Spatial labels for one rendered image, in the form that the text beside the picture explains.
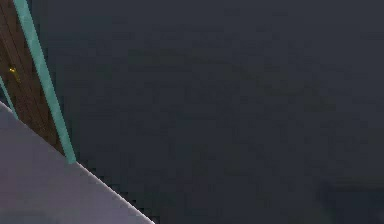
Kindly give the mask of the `brown wooden room door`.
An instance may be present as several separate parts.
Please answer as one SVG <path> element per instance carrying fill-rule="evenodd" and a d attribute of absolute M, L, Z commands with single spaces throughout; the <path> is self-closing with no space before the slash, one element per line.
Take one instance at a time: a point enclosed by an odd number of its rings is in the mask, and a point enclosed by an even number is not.
<path fill-rule="evenodd" d="M 0 0 L 0 88 L 18 120 L 68 162 L 76 161 L 27 0 Z"/>

